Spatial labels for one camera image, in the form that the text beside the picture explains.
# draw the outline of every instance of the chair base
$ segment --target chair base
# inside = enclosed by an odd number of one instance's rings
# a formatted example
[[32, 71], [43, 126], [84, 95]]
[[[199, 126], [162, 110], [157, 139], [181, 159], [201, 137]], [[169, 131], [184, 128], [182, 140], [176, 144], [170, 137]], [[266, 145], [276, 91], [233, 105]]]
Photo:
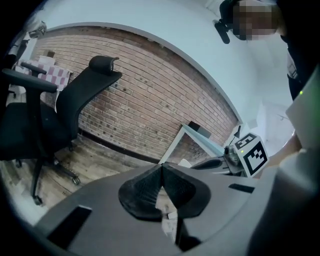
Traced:
[[8, 90], [8, 94], [13, 94], [14, 99], [17, 97], [17, 94], [12, 90]]
[[41, 172], [43, 165], [51, 167], [56, 172], [62, 173], [64, 175], [70, 177], [72, 179], [72, 182], [76, 186], [81, 183], [80, 179], [78, 178], [78, 175], [75, 172], [64, 168], [55, 156], [50, 159], [44, 159], [44, 158], [38, 159], [36, 161], [36, 164], [34, 167], [32, 184], [31, 184], [31, 196], [33, 198], [34, 203], [37, 206], [42, 205], [42, 203], [43, 203], [42, 199], [38, 195], [36, 195], [38, 179], [39, 179], [39, 175], [40, 175], [40, 172]]

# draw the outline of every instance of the red brick wall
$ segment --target red brick wall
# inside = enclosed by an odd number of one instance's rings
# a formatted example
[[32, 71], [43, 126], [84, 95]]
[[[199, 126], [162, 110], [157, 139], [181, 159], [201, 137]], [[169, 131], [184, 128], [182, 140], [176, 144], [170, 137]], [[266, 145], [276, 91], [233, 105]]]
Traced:
[[[120, 58], [114, 68], [122, 78], [83, 109], [79, 127], [128, 150], [160, 159], [181, 123], [190, 121], [222, 145], [238, 121], [203, 75], [145, 37], [117, 29], [70, 27], [39, 39], [32, 58], [37, 60], [45, 50], [55, 52], [56, 65], [73, 72], [71, 81], [96, 55]], [[44, 100], [52, 103], [53, 98], [47, 94]], [[200, 160], [206, 153], [185, 139], [171, 159], [176, 162], [182, 155]]]

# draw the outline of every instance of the black strip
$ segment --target black strip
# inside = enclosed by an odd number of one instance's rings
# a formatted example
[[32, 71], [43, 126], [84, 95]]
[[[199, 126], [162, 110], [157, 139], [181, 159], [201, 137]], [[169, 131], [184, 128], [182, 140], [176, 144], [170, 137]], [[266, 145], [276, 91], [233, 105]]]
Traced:
[[99, 138], [98, 136], [95, 136], [89, 132], [87, 132], [86, 130], [83, 130], [81, 128], [78, 129], [78, 133], [102, 146], [105, 146], [111, 150], [114, 150], [116, 152], [119, 152], [121, 154], [124, 154], [124, 155], [127, 155], [129, 157], [133, 157], [133, 158], [136, 158], [136, 159], [139, 159], [139, 160], [142, 160], [142, 161], [146, 161], [146, 162], [149, 162], [149, 163], [153, 163], [153, 164], [157, 164], [160, 162], [160, 159], [155, 159], [153, 157], [150, 157], [150, 156], [146, 156], [146, 155], [143, 155], [143, 154], [139, 154], [139, 153], [136, 153], [136, 152], [133, 152], [131, 150], [128, 150], [128, 149], [125, 149], [121, 146], [118, 146], [118, 145], [115, 145], [115, 144], [112, 144], [102, 138]]
[[252, 186], [245, 186], [245, 185], [240, 185], [240, 184], [235, 184], [235, 183], [231, 184], [229, 186], [229, 188], [234, 189], [234, 190], [239, 190], [242, 192], [246, 192], [246, 193], [250, 193], [250, 194], [255, 190], [255, 188]]
[[163, 188], [182, 219], [199, 216], [211, 198], [209, 187], [201, 180], [162, 164]]
[[78, 206], [52, 231], [48, 240], [67, 249], [91, 212], [91, 209]]
[[186, 252], [192, 249], [193, 247], [196, 247], [201, 244], [201, 241], [198, 238], [189, 235], [188, 230], [184, 224], [184, 220], [179, 217], [176, 227], [175, 244], [183, 252]]
[[162, 186], [162, 166], [157, 164], [123, 183], [118, 198], [123, 208], [136, 219], [161, 222], [162, 212], [156, 208], [156, 203]]

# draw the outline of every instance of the black office chair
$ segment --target black office chair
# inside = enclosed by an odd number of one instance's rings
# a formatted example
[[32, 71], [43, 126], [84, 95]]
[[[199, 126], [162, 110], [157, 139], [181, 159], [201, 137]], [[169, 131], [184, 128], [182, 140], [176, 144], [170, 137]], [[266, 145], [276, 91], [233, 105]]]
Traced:
[[[3, 79], [25, 88], [26, 103], [10, 103], [4, 111], [0, 121], [0, 160], [37, 159], [31, 185], [31, 196], [36, 205], [42, 203], [36, 195], [36, 188], [45, 162], [71, 177], [76, 185], [80, 183], [75, 173], [55, 160], [54, 153], [77, 138], [78, 118], [84, 106], [121, 78], [120, 72], [113, 71], [114, 61], [118, 59], [93, 57], [89, 66], [60, 93], [56, 112], [40, 101], [42, 92], [57, 91], [55, 84], [14, 70], [2, 70]], [[34, 66], [27, 68], [42, 73]]]

